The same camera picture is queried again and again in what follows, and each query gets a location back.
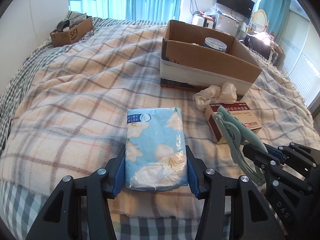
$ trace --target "sf logo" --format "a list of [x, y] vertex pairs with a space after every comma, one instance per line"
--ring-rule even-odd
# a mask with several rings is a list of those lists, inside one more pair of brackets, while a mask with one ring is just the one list
[[73, 31], [70, 32], [71, 40], [74, 40], [78, 35], [78, 30], [75, 28]]

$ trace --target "plastic bag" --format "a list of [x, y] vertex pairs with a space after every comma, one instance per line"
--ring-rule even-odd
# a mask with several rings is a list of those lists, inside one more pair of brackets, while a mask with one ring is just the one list
[[207, 17], [214, 16], [214, 18], [216, 18], [219, 12], [221, 12], [221, 10], [215, 4], [214, 6], [210, 7], [204, 12], [204, 16], [207, 16]]
[[188, 185], [179, 108], [128, 110], [125, 186], [167, 191]]

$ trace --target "white appliance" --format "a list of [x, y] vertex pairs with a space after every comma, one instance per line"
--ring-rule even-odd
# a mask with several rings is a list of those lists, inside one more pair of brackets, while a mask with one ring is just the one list
[[215, 29], [236, 36], [239, 22], [226, 14], [219, 14], [215, 22]]
[[209, 29], [213, 29], [213, 20], [205, 19], [199, 15], [195, 15], [192, 19], [192, 25], [197, 25]]

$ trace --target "blue container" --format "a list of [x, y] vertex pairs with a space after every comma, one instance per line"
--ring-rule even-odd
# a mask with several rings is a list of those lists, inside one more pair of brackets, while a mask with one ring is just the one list
[[205, 38], [203, 46], [220, 52], [226, 52], [227, 50], [226, 44], [214, 38]]

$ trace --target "mini refrigerator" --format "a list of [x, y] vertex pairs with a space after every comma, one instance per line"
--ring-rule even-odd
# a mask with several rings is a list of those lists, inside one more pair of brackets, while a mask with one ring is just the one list
[[216, 18], [215, 29], [236, 36], [239, 22], [225, 14], [219, 14]]

